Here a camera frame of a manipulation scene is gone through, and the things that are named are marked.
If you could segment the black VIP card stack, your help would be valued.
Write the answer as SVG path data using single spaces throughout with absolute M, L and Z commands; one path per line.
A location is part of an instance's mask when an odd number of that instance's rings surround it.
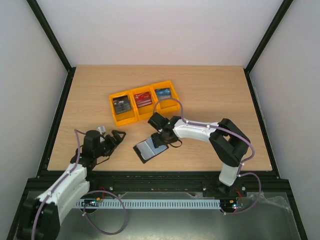
M 117 115 L 128 112 L 132 109 L 131 102 L 127 95 L 113 98 L 112 104 Z

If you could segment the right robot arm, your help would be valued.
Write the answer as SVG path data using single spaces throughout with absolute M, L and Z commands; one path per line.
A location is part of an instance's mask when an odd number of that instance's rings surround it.
M 241 161 L 250 147 L 250 140 L 229 119 L 204 123 L 173 116 L 168 119 L 155 112 L 148 124 L 156 133 L 151 135 L 154 147 L 172 146 L 182 139 L 193 139 L 210 143 L 222 161 L 216 191 L 229 196 L 236 189 L 235 181 L 241 168 Z

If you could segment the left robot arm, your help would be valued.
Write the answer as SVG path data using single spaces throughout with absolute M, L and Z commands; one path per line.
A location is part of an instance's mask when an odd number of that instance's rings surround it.
M 70 164 L 61 176 L 43 193 L 28 198 L 22 205 L 16 238 L 19 240 L 55 240 L 61 225 L 81 197 L 96 193 L 91 190 L 92 170 L 98 158 L 110 158 L 126 133 L 105 128 L 89 130 L 84 134 L 75 130 L 77 148 Z

